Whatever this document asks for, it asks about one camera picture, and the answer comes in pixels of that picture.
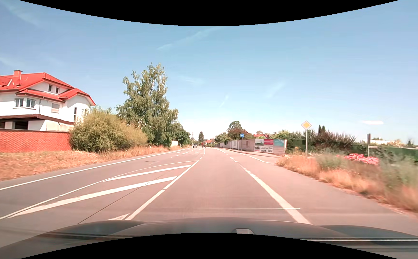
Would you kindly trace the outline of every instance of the asphalt road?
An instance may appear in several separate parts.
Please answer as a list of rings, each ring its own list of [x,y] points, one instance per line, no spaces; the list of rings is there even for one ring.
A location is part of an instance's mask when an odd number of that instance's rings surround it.
[[[274,165],[189,148],[0,182],[0,247],[109,219],[247,217],[370,226],[418,235],[418,219]]]

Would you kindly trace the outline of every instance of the blue sky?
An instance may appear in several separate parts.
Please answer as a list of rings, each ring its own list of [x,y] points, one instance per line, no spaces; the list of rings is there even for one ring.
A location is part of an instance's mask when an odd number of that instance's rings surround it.
[[[418,0],[277,24],[190,27],[0,0],[0,74],[46,72],[102,107],[161,62],[167,99],[197,138],[314,128],[418,144]]]

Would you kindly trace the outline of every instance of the grass verge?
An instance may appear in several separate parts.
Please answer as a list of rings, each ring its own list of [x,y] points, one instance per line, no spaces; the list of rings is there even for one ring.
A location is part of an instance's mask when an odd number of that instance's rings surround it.
[[[413,161],[369,165],[323,154],[280,158],[276,165],[418,214],[418,165]]]
[[[180,147],[133,147],[124,151],[105,153],[82,151],[0,153],[0,181],[177,149]]]

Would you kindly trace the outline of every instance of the red roof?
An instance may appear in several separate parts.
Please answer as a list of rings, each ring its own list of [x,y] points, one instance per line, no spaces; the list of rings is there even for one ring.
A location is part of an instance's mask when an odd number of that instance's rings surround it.
[[[48,82],[50,84],[64,86],[69,90],[57,95],[29,89],[30,87],[41,82]],[[15,71],[14,75],[0,76],[0,91],[17,91],[17,95],[28,94],[37,97],[58,100],[60,102],[65,102],[67,99],[71,99],[74,96],[80,94],[88,98],[92,104],[95,105],[95,102],[92,100],[90,95],[47,73],[21,74],[21,71]]]

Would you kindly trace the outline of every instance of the brick wall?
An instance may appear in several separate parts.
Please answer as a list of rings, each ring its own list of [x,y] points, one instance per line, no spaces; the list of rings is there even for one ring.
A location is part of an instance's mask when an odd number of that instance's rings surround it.
[[[71,150],[70,133],[0,129],[0,153]]]

